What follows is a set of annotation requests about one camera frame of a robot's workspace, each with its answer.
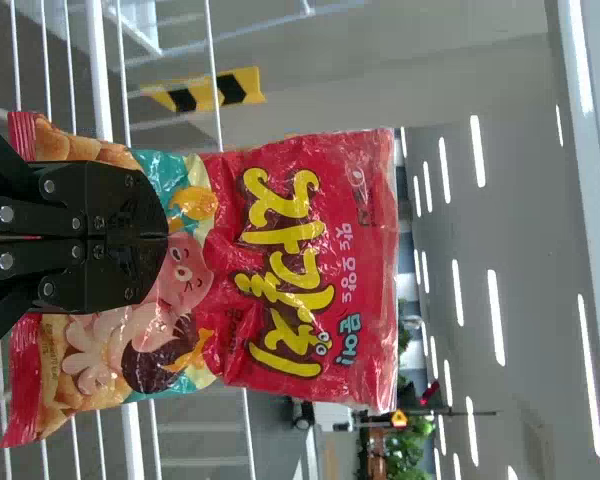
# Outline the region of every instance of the fluorescent light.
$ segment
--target fluorescent light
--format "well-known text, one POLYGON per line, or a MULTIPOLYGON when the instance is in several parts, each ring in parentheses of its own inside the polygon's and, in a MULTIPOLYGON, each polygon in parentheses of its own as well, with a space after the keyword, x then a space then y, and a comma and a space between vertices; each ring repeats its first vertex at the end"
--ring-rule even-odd
POLYGON ((422 252, 422 276, 424 277, 424 291, 429 293, 429 267, 427 266, 427 252, 422 252))
POLYGON ((429 337, 427 337, 427 324, 422 322, 420 324, 422 330, 422 348, 424 349, 424 356, 429 356, 429 337))
POLYGON ((436 462, 436 480, 442 480, 442 472, 440 471, 440 452, 436 447, 433 447, 433 458, 436 462))
POLYGON ((450 407, 453 406, 453 390, 451 388, 451 368, 449 367, 449 360, 444 360, 444 385, 447 391, 447 403, 450 407))
POLYGON ((444 436, 444 418, 442 415, 438 415, 438 429, 440 430, 440 449, 442 455, 447 456, 447 439, 444 436))
POLYGON ((571 20, 571 38, 573 38, 576 57, 580 108, 582 113, 586 115, 593 112, 593 92, 591 91, 591 77, 589 76, 587 45, 584 39, 581 0, 569 0, 569 19, 571 20))
POLYGON ((416 282, 418 282, 418 285, 420 285, 420 260, 418 259, 417 249, 413 251, 413 259, 415 260, 416 264, 416 282))
POLYGON ((424 193, 427 198, 427 211, 433 212, 433 203, 431 203, 431 178, 429 177, 429 164, 422 162, 422 170, 424 172, 424 193))
POLYGON ((442 171, 442 189, 444 190, 444 201, 451 203, 451 188, 449 187, 449 168, 447 166, 447 146, 444 137, 438 140, 438 150, 440 150, 440 170, 442 171))
POLYGON ((460 269, 458 261, 454 258, 451 261, 451 272, 453 274, 453 291, 456 297, 456 318, 458 325, 464 327, 464 309, 462 308, 462 290, 460 289, 460 269))
POLYGON ((471 115, 471 142, 473 143, 473 161, 476 164, 476 180, 478 187, 482 188, 487 184, 487 177, 484 172, 484 155, 482 152, 482 133, 480 132, 480 119, 477 115, 471 115))
POLYGON ((578 313, 580 314, 580 330, 582 332, 582 350, 584 352, 584 371, 587 377, 587 392, 589 394, 589 413, 591 414, 591 429, 593 431, 593 448, 600 457, 600 413, 596 384, 593 376, 593 360, 591 359, 591 344, 589 343, 589 328, 584 308, 584 298, 578 295, 578 313))
POLYGON ((502 335, 502 316, 500 314, 500 297, 498 295, 498 280, 496 272, 487 270, 487 283, 489 285, 489 303, 491 305, 491 325, 493 326, 493 347, 496 360, 505 366, 504 337, 502 335))
POLYGON ((400 142, 402 143, 402 156, 407 158, 407 135, 404 127, 400 127, 400 142))
POLYGON ((436 352, 436 339, 431 336, 431 364, 433 367, 433 378, 438 379, 438 352, 436 352))
POLYGON ((453 454, 453 472, 456 480, 462 480, 462 474, 460 473, 460 458, 458 458, 457 453, 453 454))
POLYGON ((467 423, 469 425, 469 445, 471 447, 471 460, 477 467, 480 463, 478 457, 478 435, 476 433, 476 417, 473 415, 473 401, 467 397, 467 423))
POLYGON ((516 475, 515 470, 511 465, 507 468, 508 480, 518 480, 518 475, 516 475))
POLYGON ((420 206, 420 184, 417 175, 413 176, 413 191, 416 196, 416 214, 420 218, 422 216, 422 207, 420 206))
POLYGON ((562 139, 562 119, 560 118, 560 107, 556 105, 556 122, 558 124, 558 139, 560 140, 560 146, 564 147, 564 141, 562 139))

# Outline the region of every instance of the snack bag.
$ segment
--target snack bag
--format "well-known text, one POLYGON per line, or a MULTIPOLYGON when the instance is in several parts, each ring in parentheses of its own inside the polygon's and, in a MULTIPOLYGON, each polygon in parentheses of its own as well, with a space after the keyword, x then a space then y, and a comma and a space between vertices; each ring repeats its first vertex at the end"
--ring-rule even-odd
POLYGON ((29 314, 12 331, 3 446, 77 412, 195 392, 215 380, 315 401, 395 404, 398 247, 388 129, 175 155, 68 135, 12 113, 28 161, 142 170, 169 247, 139 305, 29 314))

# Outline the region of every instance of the ceiling light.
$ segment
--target ceiling light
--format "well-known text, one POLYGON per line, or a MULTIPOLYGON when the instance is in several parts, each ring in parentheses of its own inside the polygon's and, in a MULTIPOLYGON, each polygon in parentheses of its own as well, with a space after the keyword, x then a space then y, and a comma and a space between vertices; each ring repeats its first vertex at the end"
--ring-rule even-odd
POLYGON ((447 403, 450 407, 453 406, 453 390, 451 387, 451 371, 449 367, 449 360, 445 359, 444 361, 444 385, 445 390, 447 391, 447 403))
POLYGON ((427 198, 427 210, 431 213, 433 203, 431 202, 431 178, 429 177, 429 164, 427 162, 422 162, 422 170, 424 171, 424 193, 427 198))
POLYGON ((458 458, 457 453, 453 454, 453 472, 456 480, 462 480, 462 474, 460 473, 460 458, 458 458))
POLYGON ((478 187, 482 188, 487 184, 487 178, 484 171, 484 155, 482 152, 482 133, 480 132, 480 119, 477 115, 471 115, 471 142, 473 143, 473 161, 476 164, 476 180, 478 187))
POLYGON ((595 378, 593 376, 593 360, 591 358, 591 344, 589 343, 589 328, 587 326, 587 315, 582 295, 578 295, 578 313, 580 314, 582 351, 584 352, 584 371, 587 377, 589 413, 591 415, 591 429, 593 431, 593 448, 596 455, 600 457, 600 412, 598 411, 598 398, 596 395, 595 378))
POLYGON ((509 465, 509 468, 507 468, 507 473, 508 480, 518 480, 518 475, 516 475, 516 472, 511 465, 509 465))
POLYGON ((418 250, 413 251, 413 259, 416 265, 416 282, 420 285, 420 260, 418 259, 418 250))
POLYGON ((429 356, 429 337, 427 337, 427 324, 422 322, 420 324, 422 330, 422 348, 424 349, 424 356, 429 356))
POLYGON ((422 252, 422 276, 424 277, 424 291, 429 293, 429 266, 427 265, 427 252, 422 252))
POLYGON ((456 298, 456 318, 458 325, 464 326, 464 309, 462 308, 462 290, 460 288, 460 269, 458 261, 454 258, 451 261, 451 273, 453 275, 453 291, 456 298))
POLYGON ((422 207, 420 206, 420 184, 417 175, 413 176, 413 192, 416 197, 416 214, 420 218, 422 216, 422 207))
POLYGON ((442 415, 438 415, 438 429, 440 430, 440 449, 442 455, 447 456, 447 439, 444 436, 444 418, 442 415))
POLYGON ((438 379, 438 352, 436 352, 436 339, 431 337, 431 364, 433 366, 433 378, 438 379))
POLYGON ((480 463, 478 457, 478 435, 476 433, 476 417, 473 415, 473 401, 467 397, 467 423, 469 425, 469 447, 471 449, 471 460, 477 467, 480 463))
POLYGON ((564 147, 564 141, 562 139, 562 119, 560 118, 560 107, 556 105, 556 122, 558 124, 558 140, 560 140, 560 146, 564 147))
POLYGON ((440 150, 440 170, 442 171, 442 189, 444 190, 444 201, 451 203, 451 188, 449 187, 449 167, 447 166, 447 146, 444 137, 438 140, 440 150))
POLYGON ((496 272, 487 270, 487 284, 489 285, 489 304, 491 306, 491 324, 493 327, 493 346, 496 360, 505 366, 504 337, 502 334, 502 316, 500 314, 500 297, 498 295, 498 280, 496 272))
POLYGON ((433 458, 436 462, 436 480, 442 480, 442 472, 440 471, 440 452, 433 447, 433 458))

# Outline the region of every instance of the bolt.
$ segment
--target bolt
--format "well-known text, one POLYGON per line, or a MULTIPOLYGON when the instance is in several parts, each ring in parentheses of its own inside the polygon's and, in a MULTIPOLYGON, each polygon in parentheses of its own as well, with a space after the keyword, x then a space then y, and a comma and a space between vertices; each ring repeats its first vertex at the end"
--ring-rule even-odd
POLYGON ((51 282, 45 283, 42 287, 42 293, 44 293, 45 297, 50 297, 51 295, 53 295, 54 290, 55 288, 53 287, 53 283, 51 282))
POLYGON ((102 230, 104 228, 104 218, 100 216, 94 218, 93 226, 96 227, 96 230, 102 230))
POLYGON ((96 245, 93 247, 93 257, 96 260, 102 260, 104 258, 104 246, 96 245))
POLYGON ((0 221, 2 223, 13 222, 14 216, 15 216, 15 213, 13 211, 13 208, 6 206, 6 205, 4 207, 0 207, 0 221))
POLYGON ((53 183, 53 180, 45 180, 44 182, 44 191, 51 194, 56 191, 56 184, 53 183))
POLYGON ((74 245, 71 249, 71 256, 73 258, 81 258, 82 257, 82 247, 80 245, 74 245))
POLYGON ((11 267, 13 267, 13 255, 8 252, 0 255, 0 268, 6 271, 11 267))

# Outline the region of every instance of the white wall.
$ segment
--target white wall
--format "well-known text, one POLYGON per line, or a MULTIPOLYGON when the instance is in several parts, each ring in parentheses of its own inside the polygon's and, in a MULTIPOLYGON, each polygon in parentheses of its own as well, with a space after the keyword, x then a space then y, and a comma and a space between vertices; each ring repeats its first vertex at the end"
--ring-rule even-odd
MULTIPOLYGON (((267 93, 264 105, 223 108, 224 141, 247 146, 285 133, 445 123, 546 98, 552 82, 547 36, 533 35, 267 93)), ((192 123, 215 136, 212 116, 192 123)))

